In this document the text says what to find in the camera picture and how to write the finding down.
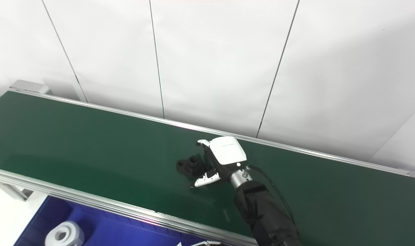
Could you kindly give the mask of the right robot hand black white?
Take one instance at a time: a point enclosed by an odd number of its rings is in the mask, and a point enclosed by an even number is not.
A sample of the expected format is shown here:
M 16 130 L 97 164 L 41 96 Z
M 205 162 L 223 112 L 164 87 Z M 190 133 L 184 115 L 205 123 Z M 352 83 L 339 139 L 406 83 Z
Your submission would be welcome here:
M 227 181 L 237 189 L 243 183 L 252 180 L 250 176 L 244 174 L 247 162 L 245 151 L 233 136 L 217 137 L 211 141 L 200 139 L 197 145 L 203 147 L 205 156 L 213 168 L 193 181 L 191 184 L 193 188 L 217 181 Z

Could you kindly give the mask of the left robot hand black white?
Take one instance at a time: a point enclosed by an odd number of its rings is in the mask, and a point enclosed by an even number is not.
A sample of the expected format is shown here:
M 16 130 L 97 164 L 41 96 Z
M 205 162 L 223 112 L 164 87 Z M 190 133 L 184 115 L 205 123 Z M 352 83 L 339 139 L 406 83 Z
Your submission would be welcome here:
M 179 242 L 177 246 L 226 246 L 226 245 L 218 241 L 204 240 L 204 241 L 200 241 L 197 243 L 189 243 L 189 244 L 186 244 L 186 243 L 184 244 L 184 242 Z

